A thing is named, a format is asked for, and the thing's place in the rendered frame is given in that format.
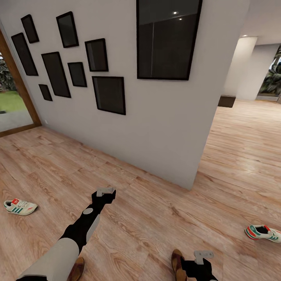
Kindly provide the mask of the sandal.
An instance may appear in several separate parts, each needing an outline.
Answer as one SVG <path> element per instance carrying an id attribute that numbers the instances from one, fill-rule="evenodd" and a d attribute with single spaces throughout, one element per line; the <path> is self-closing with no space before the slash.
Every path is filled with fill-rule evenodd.
<path id="1" fill-rule="evenodd" d="M 84 270 L 84 258 L 79 257 L 77 258 L 75 264 L 73 265 L 73 268 L 68 276 L 67 281 L 79 281 L 82 276 L 83 270 Z"/>
<path id="2" fill-rule="evenodd" d="M 182 270 L 181 259 L 185 259 L 179 249 L 175 249 L 171 256 L 172 268 L 174 271 L 174 276 L 176 281 L 187 281 L 186 270 Z"/>

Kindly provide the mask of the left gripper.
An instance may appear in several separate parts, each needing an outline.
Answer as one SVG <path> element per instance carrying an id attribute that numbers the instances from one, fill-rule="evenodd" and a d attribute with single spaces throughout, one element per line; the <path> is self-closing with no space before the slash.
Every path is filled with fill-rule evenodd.
<path id="1" fill-rule="evenodd" d="M 116 196 L 116 190 L 112 193 L 104 193 L 104 196 L 97 197 L 96 193 L 92 194 L 92 204 L 94 201 L 100 201 L 102 203 L 102 206 L 104 207 L 105 204 L 111 204 L 113 202 L 113 199 L 115 199 Z"/>

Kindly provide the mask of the gym shoe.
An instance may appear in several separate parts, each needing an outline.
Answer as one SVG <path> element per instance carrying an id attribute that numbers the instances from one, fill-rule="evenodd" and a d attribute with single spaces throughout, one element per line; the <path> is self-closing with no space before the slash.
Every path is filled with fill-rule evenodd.
<path id="1" fill-rule="evenodd" d="M 37 204 L 22 201 L 20 199 L 15 199 L 11 201 L 7 200 L 4 202 L 4 206 L 8 213 L 17 214 L 21 216 L 29 215 L 38 208 Z"/>
<path id="2" fill-rule="evenodd" d="M 266 238 L 272 242 L 281 243 L 281 232 L 265 225 L 251 225 L 244 231 L 252 240 Z"/>

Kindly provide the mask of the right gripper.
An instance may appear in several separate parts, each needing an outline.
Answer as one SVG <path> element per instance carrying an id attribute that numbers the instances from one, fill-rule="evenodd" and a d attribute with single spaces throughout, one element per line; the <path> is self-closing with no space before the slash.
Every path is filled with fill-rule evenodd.
<path id="1" fill-rule="evenodd" d="M 186 270 L 187 277 L 195 277 L 198 281 L 200 272 L 208 272 L 212 275 L 211 264 L 209 261 L 203 261 L 203 265 L 198 265 L 195 261 L 188 261 L 181 259 L 182 270 Z"/>

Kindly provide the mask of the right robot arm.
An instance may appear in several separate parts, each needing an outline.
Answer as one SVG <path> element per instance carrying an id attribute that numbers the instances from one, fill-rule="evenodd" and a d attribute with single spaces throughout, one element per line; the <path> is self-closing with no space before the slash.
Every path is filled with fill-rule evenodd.
<path id="1" fill-rule="evenodd" d="M 182 270 L 186 270 L 187 277 L 195 277 L 197 281 L 218 281 L 212 275 L 211 264 L 206 258 L 214 258 L 212 251 L 194 251 L 194 261 L 181 259 Z"/>

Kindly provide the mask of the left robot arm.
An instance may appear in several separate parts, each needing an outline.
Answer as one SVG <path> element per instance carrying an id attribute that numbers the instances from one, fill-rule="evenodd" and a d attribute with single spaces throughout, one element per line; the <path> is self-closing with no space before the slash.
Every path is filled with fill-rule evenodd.
<path id="1" fill-rule="evenodd" d="M 92 194 L 92 204 L 82 216 L 73 225 L 70 224 L 64 235 L 15 281 L 67 281 L 82 247 L 99 225 L 101 210 L 105 204 L 111 204 L 115 196 L 113 187 L 97 188 Z"/>

